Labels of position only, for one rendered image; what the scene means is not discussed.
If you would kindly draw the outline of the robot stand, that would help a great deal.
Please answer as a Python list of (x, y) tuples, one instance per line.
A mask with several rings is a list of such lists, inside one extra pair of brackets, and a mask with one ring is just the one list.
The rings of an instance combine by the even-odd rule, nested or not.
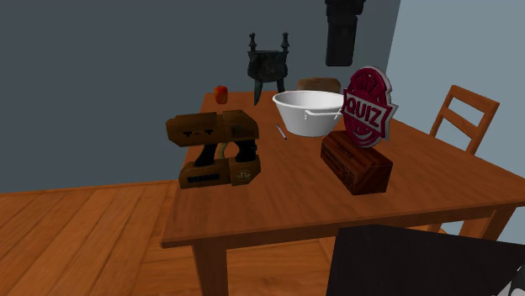
[(386, 225), (338, 231), (326, 296), (496, 296), (525, 245)]

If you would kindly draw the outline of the wooden dining table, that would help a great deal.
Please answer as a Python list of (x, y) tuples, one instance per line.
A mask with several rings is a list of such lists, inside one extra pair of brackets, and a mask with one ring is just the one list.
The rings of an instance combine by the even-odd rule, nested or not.
[[(377, 150), (393, 161), (385, 193), (354, 196), (321, 159), (321, 140), (292, 135), (265, 92), (231, 92), (227, 108), (259, 126), (261, 172), (243, 186), (179, 190), (164, 248), (191, 246), (203, 296), (228, 296), (230, 249), (334, 236), (342, 227), (462, 221), (463, 235), (494, 240), (525, 206), (525, 178), (398, 120)], [(285, 140), (276, 124), (287, 136)]]

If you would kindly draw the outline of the dark bronze tripod vessel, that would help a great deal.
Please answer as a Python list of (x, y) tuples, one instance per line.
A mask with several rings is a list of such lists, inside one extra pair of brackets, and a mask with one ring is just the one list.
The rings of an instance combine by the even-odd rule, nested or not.
[(254, 79), (254, 104), (257, 105), (265, 82), (276, 82), (279, 93), (285, 91), (284, 79), (288, 75), (286, 65), (289, 53), (288, 32), (283, 32), (282, 50), (256, 50), (255, 33), (249, 34), (250, 50), (247, 75)]

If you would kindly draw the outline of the brown round-backed chair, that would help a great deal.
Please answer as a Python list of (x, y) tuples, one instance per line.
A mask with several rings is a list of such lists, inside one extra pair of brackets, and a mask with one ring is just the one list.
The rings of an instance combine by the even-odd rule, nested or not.
[(310, 77), (300, 79), (296, 89), (339, 93), (341, 91), (341, 83), (333, 77)]

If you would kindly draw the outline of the brown stand mixer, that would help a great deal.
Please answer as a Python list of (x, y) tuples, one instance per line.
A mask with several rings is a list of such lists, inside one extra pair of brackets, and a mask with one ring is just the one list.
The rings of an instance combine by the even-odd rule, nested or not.
[(168, 139), (179, 147), (203, 150), (179, 173), (180, 188), (250, 183), (260, 172), (257, 122), (244, 111), (178, 115), (166, 122)]

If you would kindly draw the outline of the red quiz sign trophy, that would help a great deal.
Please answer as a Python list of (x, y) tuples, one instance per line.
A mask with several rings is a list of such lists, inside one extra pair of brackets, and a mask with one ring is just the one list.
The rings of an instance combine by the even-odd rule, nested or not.
[(353, 195), (387, 190), (393, 161), (374, 147), (390, 138), (390, 121), (397, 110), (391, 91), (378, 67), (357, 70), (343, 90), (340, 114), (345, 129), (332, 131), (321, 142), (321, 159)]

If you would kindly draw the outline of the wooden slatted chair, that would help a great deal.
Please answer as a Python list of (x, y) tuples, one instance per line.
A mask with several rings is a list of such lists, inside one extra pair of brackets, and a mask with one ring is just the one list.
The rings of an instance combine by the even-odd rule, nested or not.
[[(450, 108), (450, 103), (454, 98), (477, 109), (483, 114), (477, 125), (470, 123), (467, 119), (455, 113)], [(460, 86), (452, 85), (444, 99), (442, 107), (439, 109), (429, 135), (436, 137), (441, 123), (446, 119), (450, 124), (470, 138), (470, 142), (465, 151), (470, 155), (474, 155), (478, 150), (499, 106), (500, 104), (497, 101), (481, 96), (475, 92), (471, 92)]]

